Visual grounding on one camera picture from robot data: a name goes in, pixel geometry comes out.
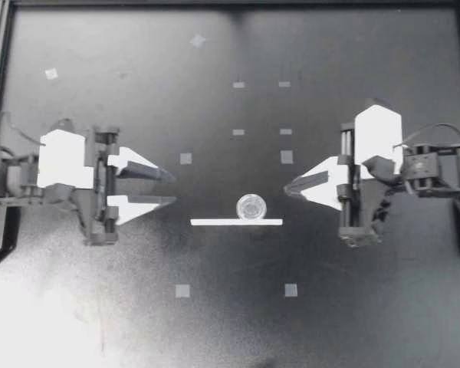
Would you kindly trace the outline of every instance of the square tape marker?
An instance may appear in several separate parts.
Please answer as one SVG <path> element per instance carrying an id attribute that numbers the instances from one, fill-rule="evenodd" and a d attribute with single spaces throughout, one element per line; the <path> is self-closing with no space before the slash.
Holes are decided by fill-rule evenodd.
<path id="1" fill-rule="evenodd" d="M 46 79 L 48 79 L 49 81 L 58 78 L 58 71 L 56 70 L 56 67 L 53 67 L 52 69 L 47 69 L 46 71 L 44 71 L 44 74 L 46 74 Z"/>
<path id="2" fill-rule="evenodd" d="M 296 284 L 284 284 L 284 297 L 297 297 L 298 286 Z"/>
<path id="3" fill-rule="evenodd" d="M 291 165 L 293 163 L 293 151 L 291 150 L 281 151 L 281 163 L 283 165 Z"/>
<path id="4" fill-rule="evenodd" d="M 192 153 L 181 153 L 180 163 L 181 165 L 191 165 L 192 164 Z"/>
<path id="5" fill-rule="evenodd" d="M 189 284 L 177 284 L 176 285 L 176 297 L 190 297 L 191 296 L 191 285 Z"/>

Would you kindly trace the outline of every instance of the wire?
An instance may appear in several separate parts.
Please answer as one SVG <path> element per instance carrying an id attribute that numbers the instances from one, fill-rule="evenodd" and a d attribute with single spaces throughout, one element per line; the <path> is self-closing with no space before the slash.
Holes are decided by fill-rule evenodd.
<path id="1" fill-rule="evenodd" d="M 5 118 L 5 122 L 7 123 L 8 127 L 12 130 L 14 130 L 19 136 L 24 138 L 25 140 L 28 140 L 29 142 L 35 144 L 36 146 L 44 146 L 43 143 L 39 142 L 35 138 L 32 138 L 28 134 L 26 134 L 23 130 L 21 130 L 19 127 L 14 125 L 12 123 L 12 119 L 10 117 L 10 113 L 8 111 L 0 111 L 0 125 L 2 124 L 2 121 Z"/>
<path id="2" fill-rule="evenodd" d="M 427 125 L 427 126 L 424 126 L 422 127 L 421 129 L 417 130 L 416 132 L 414 133 L 411 133 L 407 136 L 407 138 L 405 138 L 401 143 L 399 144 L 396 144 L 393 148 L 396 148 L 396 147 L 399 147 L 399 146 L 403 146 L 404 144 L 406 144 L 407 142 L 409 142 L 410 140 L 413 140 L 414 138 L 416 138 L 419 134 L 427 131 L 427 130 L 431 130 L 431 129 L 434 129 L 434 128 L 437 128 L 437 127 L 446 127 L 446 128 L 449 128 L 452 132 L 454 132 L 458 138 L 460 138 L 460 129 L 457 128 L 455 125 L 453 124 L 450 124 L 450 123 L 437 123 L 437 124 L 432 124 L 432 125 Z"/>
<path id="3" fill-rule="evenodd" d="M 21 129 L 19 129 L 18 127 L 16 127 L 16 125 L 14 125 L 12 123 L 12 120 L 11 120 L 11 117 L 10 117 L 10 113 L 8 111 L 0 111 L 0 126 L 2 125 L 2 121 L 5 120 L 5 122 L 7 123 L 7 125 L 10 127 L 10 129 L 14 130 L 19 136 L 21 136 L 22 138 L 28 140 L 29 142 L 35 144 L 35 145 L 38 145 L 38 146 L 44 146 L 43 143 L 35 140 L 34 138 L 32 138 L 31 136 L 29 136 L 28 134 L 24 133 L 24 131 L 22 131 Z M 10 156 L 10 159 L 13 159 L 15 161 L 17 160 L 20 160 L 24 157 L 27 157 L 27 156 L 17 156 L 15 155 L 15 153 L 9 149 L 7 146 L 2 146 L 0 145 L 0 152 L 1 153 L 7 153 L 9 156 Z M 3 155 L 0 155 L 0 167 L 2 166 L 2 163 L 3 163 Z"/>

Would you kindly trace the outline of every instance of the gray tape square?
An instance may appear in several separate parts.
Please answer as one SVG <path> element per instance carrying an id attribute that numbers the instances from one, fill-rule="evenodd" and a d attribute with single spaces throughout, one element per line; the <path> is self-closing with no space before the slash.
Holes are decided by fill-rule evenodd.
<path id="1" fill-rule="evenodd" d="M 180 162 L 181 162 L 181 165 L 191 165 L 192 164 L 192 153 L 181 153 Z"/>
<path id="2" fill-rule="evenodd" d="M 284 297 L 298 297 L 298 286 L 296 284 L 284 284 Z"/>
<path id="3" fill-rule="evenodd" d="M 191 296 L 191 285 L 188 284 L 177 284 L 176 285 L 176 297 L 190 297 Z"/>
<path id="4" fill-rule="evenodd" d="M 293 151 L 291 150 L 281 151 L 281 163 L 283 165 L 291 165 L 293 163 Z"/>

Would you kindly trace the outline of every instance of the metal rod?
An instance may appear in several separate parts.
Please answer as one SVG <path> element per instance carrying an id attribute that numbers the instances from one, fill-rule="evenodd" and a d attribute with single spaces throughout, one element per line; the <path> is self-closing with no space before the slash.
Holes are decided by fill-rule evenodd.
<path id="1" fill-rule="evenodd" d="M 340 134 L 340 153 L 341 155 L 346 154 L 346 132 Z"/>
<path id="2" fill-rule="evenodd" d="M 116 142 L 116 137 L 113 134 L 107 135 L 107 146 Z M 107 197 L 116 195 L 116 167 L 106 166 L 106 193 L 104 206 L 107 208 Z M 116 222 L 114 218 L 106 218 L 104 221 L 104 229 L 108 233 L 116 231 Z"/>

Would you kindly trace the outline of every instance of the white tape marker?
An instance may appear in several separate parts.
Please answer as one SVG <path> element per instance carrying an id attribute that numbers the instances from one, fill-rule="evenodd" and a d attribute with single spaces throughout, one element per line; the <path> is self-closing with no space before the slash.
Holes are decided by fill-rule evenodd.
<path id="1" fill-rule="evenodd" d="M 58 78 L 58 71 L 56 70 L 56 67 L 53 67 L 52 69 L 47 69 L 44 71 L 44 73 L 46 74 L 46 78 L 49 81 Z"/>

